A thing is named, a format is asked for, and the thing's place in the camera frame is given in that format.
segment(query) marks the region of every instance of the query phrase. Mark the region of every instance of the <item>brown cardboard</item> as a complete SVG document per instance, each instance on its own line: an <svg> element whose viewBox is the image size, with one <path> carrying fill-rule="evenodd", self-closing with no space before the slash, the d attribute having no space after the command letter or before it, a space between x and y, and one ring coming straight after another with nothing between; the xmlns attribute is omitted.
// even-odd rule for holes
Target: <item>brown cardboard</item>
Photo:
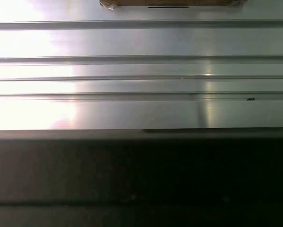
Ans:
<svg viewBox="0 0 283 227"><path fill-rule="evenodd" d="M228 6L242 5L247 0L100 0L104 7L115 6Z"/></svg>

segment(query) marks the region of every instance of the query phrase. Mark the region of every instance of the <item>metal surface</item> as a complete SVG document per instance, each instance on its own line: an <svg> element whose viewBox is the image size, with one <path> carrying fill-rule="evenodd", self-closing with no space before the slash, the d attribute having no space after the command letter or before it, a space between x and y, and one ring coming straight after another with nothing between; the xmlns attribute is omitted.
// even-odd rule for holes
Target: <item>metal surface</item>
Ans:
<svg viewBox="0 0 283 227"><path fill-rule="evenodd" d="M0 130L237 127L283 127L283 0L0 0Z"/></svg>

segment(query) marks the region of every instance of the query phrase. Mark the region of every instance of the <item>aluminum panel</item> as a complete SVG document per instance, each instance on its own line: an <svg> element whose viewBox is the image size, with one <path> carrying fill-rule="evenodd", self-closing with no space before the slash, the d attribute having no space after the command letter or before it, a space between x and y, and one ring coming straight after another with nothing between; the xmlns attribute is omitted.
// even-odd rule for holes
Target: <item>aluminum panel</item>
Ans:
<svg viewBox="0 0 283 227"><path fill-rule="evenodd" d="M283 55L283 28L0 31L0 58L120 55Z"/></svg>
<svg viewBox="0 0 283 227"><path fill-rule="evenodd" d="M99 0L0 0L2 21L71 20L283 20L283 0L252 0L241 9L191 7L148 9L122 7L110 11Z"/></svg>
<svg viewBox="0 0 283 227"><path fill-rule="evenodd" d="M0 100L0 130L283 127L281 109L283 101Z"/></svg>

